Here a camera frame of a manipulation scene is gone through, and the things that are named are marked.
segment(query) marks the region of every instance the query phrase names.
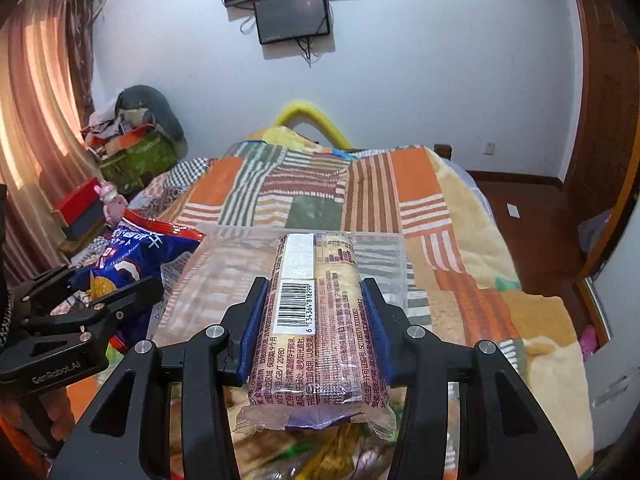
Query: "bolt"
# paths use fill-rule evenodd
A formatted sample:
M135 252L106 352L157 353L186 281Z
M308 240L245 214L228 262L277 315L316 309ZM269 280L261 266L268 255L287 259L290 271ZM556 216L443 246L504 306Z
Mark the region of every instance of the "bolt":
M406 329L406 334L413 339L420 339L426 335L427 331L420 325L411 325Z
M483 354L492 354L495 352L495 343L484 339L478 343L478 348Z
M142 341L138 341L133 349L139 354L146 354L152 348L151 341L147 339L143 339Z
M222 325L211 325L207 328L205 333L207 334L207 337L215 339L225 333L225 328Z

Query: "packaged snack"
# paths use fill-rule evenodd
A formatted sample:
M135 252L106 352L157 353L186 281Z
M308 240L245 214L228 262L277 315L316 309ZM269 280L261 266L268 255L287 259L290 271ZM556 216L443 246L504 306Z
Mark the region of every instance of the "packaged snack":
M376 364L353 245L345 234L282 238L238 429L396 429Z
M90 269L92 300L147 276L162 279L164 298L148 311L120 324L110 341L116 350L127 352L152 335L175 282L203 238L195 229L125 211L109 245Z

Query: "curtain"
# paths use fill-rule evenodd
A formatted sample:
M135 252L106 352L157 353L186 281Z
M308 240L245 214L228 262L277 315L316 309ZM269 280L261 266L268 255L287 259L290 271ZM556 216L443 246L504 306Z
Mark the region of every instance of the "curtain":
M51 215L98 170L84 147L66 47L66 0L21 0L0 29L0 177L10 284L66 263Z
M80 125L86 126L94 111L91 81L94 76L94 1L67 0L66 43Z

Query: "wooden door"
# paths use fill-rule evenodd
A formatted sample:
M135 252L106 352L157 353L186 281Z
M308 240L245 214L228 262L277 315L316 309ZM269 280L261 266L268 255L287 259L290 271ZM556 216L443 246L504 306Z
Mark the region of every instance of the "wooden door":
M577 0L584 72L578 133L564 188L579 221L613 208L638 125L636 44L608 0Z

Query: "pink toy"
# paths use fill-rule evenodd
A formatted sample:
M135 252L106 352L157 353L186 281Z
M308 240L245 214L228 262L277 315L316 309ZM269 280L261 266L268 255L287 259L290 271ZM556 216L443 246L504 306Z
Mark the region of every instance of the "pink toy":
M118 194L118 190L111 182L105 180L99 180L98 182L100 186L94 186L94 191L104 204L104 208L102 209L104 212L104 220L109 227L115 228L116 225L120 223L120 220L122 220L124 210L127 208L127 205L129 205L129 202L127 202L127 199L122 195Z
M596 336L596 329L589 325L582 332L580 336L580 350L582 350L582 360L586 361L589 357L595 354L598 349L598 337Z

